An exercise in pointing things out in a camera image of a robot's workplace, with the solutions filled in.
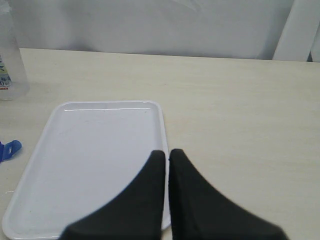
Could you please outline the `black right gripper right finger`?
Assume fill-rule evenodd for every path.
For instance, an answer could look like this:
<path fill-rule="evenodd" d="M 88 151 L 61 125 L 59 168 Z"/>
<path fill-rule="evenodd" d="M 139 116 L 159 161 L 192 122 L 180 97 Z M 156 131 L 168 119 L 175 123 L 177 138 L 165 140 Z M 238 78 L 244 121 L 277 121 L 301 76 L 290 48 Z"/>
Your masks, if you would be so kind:
<path fill-rule="evenodd" d="M 288 239 L 281 227 L 221 194 L 181 149 L 169 156 L 168 198 L 174 240 Z"/>

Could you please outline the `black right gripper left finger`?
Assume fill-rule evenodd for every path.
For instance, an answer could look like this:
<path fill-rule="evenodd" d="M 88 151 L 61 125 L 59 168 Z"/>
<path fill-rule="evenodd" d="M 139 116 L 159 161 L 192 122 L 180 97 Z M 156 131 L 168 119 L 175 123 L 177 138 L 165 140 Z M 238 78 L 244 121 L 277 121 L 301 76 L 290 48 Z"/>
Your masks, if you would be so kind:
<path fill-rule="evenodd" d="M 132 182 L 108 204 L 68 225 L 62 240 L 159 240 L 166 156 L 153 150 Z"/>

